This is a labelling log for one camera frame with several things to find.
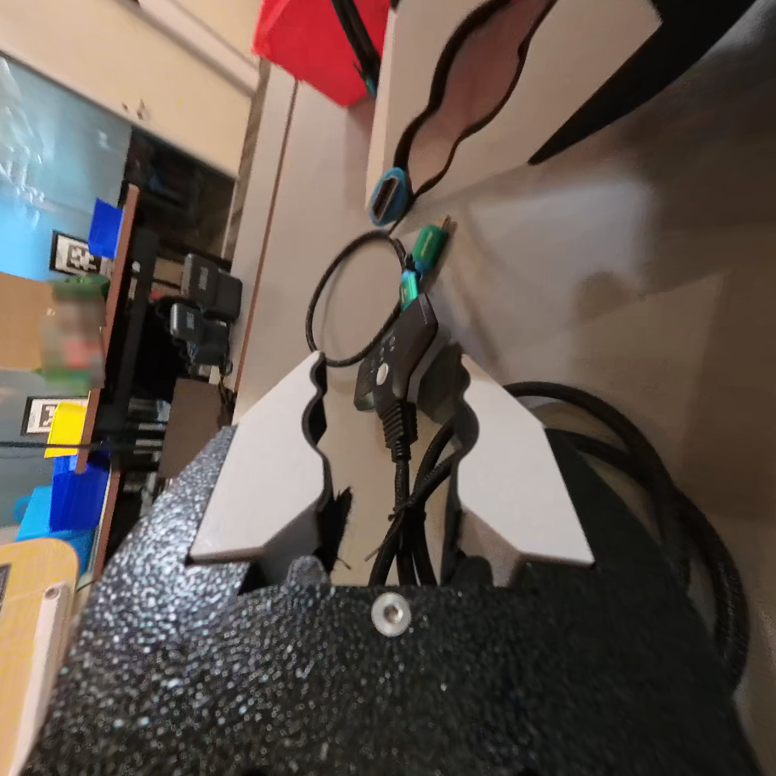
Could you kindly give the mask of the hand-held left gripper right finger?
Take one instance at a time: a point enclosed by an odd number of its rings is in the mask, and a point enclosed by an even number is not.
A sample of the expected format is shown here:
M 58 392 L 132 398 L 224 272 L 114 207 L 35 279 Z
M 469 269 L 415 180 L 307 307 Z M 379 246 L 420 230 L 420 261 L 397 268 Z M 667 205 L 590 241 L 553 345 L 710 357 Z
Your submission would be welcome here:
M 454 547 L 485 561 L 495 587 L 508 587 L 530 562 L 593 568 L 542 422 L 466 354 L 461 371 L 460 458 L 451 481 L 461 518 Z

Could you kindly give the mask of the brown cardboard box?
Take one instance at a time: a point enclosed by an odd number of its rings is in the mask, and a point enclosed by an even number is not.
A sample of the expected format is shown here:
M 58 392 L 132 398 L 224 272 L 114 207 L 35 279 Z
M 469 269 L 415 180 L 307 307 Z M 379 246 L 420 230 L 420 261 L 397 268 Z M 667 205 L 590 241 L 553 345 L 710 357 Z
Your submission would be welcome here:
M 53 310 L 49 283 L 1 272 L 1 368 L 35 372 L 42 366 L 42 326 Z

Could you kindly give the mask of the small blue bin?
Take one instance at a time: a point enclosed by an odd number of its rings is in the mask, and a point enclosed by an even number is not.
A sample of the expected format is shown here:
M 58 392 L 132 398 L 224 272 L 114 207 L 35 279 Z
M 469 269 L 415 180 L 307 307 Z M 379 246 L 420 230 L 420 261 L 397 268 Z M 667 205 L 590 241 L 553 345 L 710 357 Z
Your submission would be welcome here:
M 89 252 L 114 260 L 120 243 L 123 210 L 103 199 L 95 199 L 87 245 Z

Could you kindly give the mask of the brown panel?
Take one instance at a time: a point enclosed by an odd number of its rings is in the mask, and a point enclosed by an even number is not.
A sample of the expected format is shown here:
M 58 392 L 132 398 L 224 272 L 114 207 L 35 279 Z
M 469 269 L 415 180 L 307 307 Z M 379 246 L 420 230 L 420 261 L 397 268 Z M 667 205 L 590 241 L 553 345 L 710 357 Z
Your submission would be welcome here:
M 175 383 L 158 475 L 176 478 L 207 443 L 228 424 L 218 386 L 180 378 Z

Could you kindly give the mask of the printed marker tag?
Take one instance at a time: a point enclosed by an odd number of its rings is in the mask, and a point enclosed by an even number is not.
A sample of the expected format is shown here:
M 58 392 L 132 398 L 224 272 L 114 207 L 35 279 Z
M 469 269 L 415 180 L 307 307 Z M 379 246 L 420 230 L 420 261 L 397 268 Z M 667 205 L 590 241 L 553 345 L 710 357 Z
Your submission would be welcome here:
M 67 276 L 112 277 L 112 259 L 93 255 L 85 240 L 59 230 L 51 235 L 49 269 Z
M 28 396 L 23 410 L 22 436 L 47 434 L 51 430 L 55 410 L 63 403 L 87 406 L 86 396 Z

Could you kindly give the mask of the yellow bin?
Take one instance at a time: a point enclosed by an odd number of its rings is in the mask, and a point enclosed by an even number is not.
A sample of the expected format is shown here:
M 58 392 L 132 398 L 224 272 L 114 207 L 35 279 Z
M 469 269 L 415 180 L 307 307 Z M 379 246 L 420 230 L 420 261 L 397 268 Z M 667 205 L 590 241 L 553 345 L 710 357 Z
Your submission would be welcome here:
M 88 400 L 74 397 L 61 401 L 53 410 L 44 459 L 73 456 L 82 443 Z

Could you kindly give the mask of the dark shelf rack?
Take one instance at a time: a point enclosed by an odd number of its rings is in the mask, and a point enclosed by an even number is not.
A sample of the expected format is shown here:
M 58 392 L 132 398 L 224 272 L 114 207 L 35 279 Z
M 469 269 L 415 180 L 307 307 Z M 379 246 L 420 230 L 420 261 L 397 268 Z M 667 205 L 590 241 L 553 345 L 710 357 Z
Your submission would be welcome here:
M 98 449 L 116 472 L 132 469 L 140 432 L 131 425 L 136 399 L 164 399 L 183 375 L 182 341 L 161 315 L 186 298 L 190 255 L 230 274 L 233 259 L 202 248 L 209 223 L 227 227 L 234 180 L 210 170 L 172 146 L 139 130 L 131 132 L 122 178 L 122 222 L 102 328 L 105 377 L 89 395 L 77 473 Z

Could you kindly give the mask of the pale yellow box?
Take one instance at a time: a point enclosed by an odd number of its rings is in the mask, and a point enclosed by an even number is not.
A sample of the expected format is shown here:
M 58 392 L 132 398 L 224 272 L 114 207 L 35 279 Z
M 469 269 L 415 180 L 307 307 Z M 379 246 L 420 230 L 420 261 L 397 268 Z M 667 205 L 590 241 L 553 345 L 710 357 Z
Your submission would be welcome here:
M 20 774 L 63 661 L 80 562 L 54 538 L 1 547 L 1 774 Z

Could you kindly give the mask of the large blue bin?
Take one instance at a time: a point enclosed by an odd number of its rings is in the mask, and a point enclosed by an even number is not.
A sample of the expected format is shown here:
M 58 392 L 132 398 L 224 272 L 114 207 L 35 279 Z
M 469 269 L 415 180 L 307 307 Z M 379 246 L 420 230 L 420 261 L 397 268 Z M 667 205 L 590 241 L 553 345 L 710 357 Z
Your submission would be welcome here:
M 82 473 L 76 472 L 76 464 L 75 455 L 54 458 L 51 483 L 36 487 L 19 500 L 23 513 L 17 541 L 54 538 L 70 544 L 78 555 L 89 554 L 102 514 L 110 464 L 100 455 Z

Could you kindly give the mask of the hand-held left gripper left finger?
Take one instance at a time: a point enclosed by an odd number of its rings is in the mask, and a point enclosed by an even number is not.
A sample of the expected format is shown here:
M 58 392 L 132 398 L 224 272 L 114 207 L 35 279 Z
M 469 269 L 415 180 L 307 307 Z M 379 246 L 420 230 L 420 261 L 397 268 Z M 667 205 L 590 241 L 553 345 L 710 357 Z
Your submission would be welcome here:
M 331 581 L 353 506 L 319 443 L 327 367 L 309 355 L 231 428 L 189 567 L 247 563 L 258 587 Z

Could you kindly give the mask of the black HDMI switch box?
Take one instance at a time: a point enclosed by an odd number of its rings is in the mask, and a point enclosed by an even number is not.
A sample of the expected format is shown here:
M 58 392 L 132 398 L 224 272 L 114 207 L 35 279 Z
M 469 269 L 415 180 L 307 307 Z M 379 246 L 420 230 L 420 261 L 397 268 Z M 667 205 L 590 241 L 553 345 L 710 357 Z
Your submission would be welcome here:
M 439 323 L 428 297 L 419 295 L 399 310 L 393 323 L 379 335 L 364 357 L 356 377 L 354 407 L 375 413 L 385 447 L 395 466 L 393 510 L 390 527 L 377 549 L 369 584 L 383 586 L 397 562 L 401 584 L 416 584 L 412 567 L 411 450 L 418 440 L 416 400 L 411 383 L 439 332 Z

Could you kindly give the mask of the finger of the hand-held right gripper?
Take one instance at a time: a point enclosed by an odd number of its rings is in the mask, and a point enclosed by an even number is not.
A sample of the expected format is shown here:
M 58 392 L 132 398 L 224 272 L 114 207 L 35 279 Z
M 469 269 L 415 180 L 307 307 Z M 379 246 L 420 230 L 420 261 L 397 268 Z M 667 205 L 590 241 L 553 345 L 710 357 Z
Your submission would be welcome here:
M 467 37 L 418 131 L 418 193 L 526 166 L 660 24 L 651 2 L 510 2 Z
M 366 195 L 393 168 L 412 121 L 428 106 L 443 50 L 480 1 L 402 1 L 389 12 L 366 168 Z

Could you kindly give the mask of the black HDMI cable teal plug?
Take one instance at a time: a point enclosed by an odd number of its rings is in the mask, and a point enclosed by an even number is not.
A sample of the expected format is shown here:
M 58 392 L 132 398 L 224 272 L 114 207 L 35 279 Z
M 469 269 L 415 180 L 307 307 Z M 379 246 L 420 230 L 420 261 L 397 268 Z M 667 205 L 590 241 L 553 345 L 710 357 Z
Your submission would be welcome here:
M 337 20 L 352 48 L 356 72 L 367 91 L 375 98 L 375 118 L 383 123 L 388 135 L 390 87 L 395 81 L 393 72 L 400 62 L 396 53 L 396 25 L 399 2 L 390 2 L 383 53 L 378 54 L 375 44 L 354 1 L 332 1 Z M 416 198 L 412 190 L 409 159 L 411 144 L 417 134 L 417 119 L 411 120 L 397 138 L 391 166 L 383 171 L 369 198 L 367 213 L 372 224 L 396 229 L 412 208 Z

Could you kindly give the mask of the black power adapter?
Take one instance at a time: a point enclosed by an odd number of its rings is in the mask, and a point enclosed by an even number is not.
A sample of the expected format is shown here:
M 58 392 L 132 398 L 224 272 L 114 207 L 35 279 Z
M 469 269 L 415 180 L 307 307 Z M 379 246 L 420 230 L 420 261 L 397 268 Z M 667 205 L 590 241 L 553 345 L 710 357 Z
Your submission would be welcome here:
M 211 306 L 212 314 L 228 325 L 240 317 L 243 283 L 235 276 L 219 272 L 217 276 L 216 296 Z
M 176 302 L 169 311 L 169 331 L 173 338 L 199 344 L 205 334 L 202 311 L 189 304 Z
M 217 298 L 219 266 L 206 257 L 189 253 L 183 262 L 181 297 L 199 306 L 211 306 Z
M 217 366 L 227 363 L 230 350 L 230 326 L 222 321 L 206 319 L 201 339 L 191 344 L 190 358 L 196 367 Z

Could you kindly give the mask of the red plastic bin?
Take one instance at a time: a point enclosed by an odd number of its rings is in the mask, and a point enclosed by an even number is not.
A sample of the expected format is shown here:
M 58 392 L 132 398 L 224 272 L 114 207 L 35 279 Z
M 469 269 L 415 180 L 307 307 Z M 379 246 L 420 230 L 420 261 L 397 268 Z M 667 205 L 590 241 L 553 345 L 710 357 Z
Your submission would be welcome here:
M 375 97 L 388 1 L 264 1 L 253 51 L 342 107 Z

